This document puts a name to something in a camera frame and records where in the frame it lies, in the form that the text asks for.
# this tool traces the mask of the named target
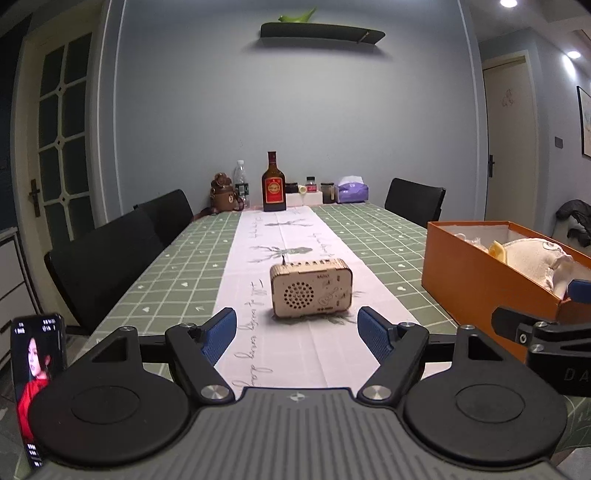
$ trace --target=small jar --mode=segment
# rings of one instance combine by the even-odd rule
[[[334,203],[335,202],[335,184],[334,182],[328,181],[320,184],[320,190],[322,191],[322,203]]]
[[[306,191],[307,192],[318,191],[318,188],[316,187],[316,178],[315,177],[306,177]]]
[[[285,193],[297,193],[298,184],[295,183],[286,183],[285,184]]]

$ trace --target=wall shelf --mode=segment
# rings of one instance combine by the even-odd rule
[[[370,28],[322,23],[269,22],[261,25],[261,38],[325,38],[375,45],[386,34]]]

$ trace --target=wooden radio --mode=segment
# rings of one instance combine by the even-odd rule
[[[340,258],[271,267],[273,312],[279,318],[342,312],[351,306],[353,272]]]

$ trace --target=plastic water bottle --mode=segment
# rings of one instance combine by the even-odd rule
[[[246,179],[246,171],[244,170],[244,160],[238,160],[234,169],[234,186],[238,190],[238,196],[244,201],[244,208],[250,206],[248,198],[248,180]]]

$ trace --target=yellow fabric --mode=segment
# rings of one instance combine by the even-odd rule
[[[495,257],[499,262],[503,262],[504,264],[507,263],[507,252],[505,247],[503,247],[496,240],[489,247],[488,254],[492,257]]]

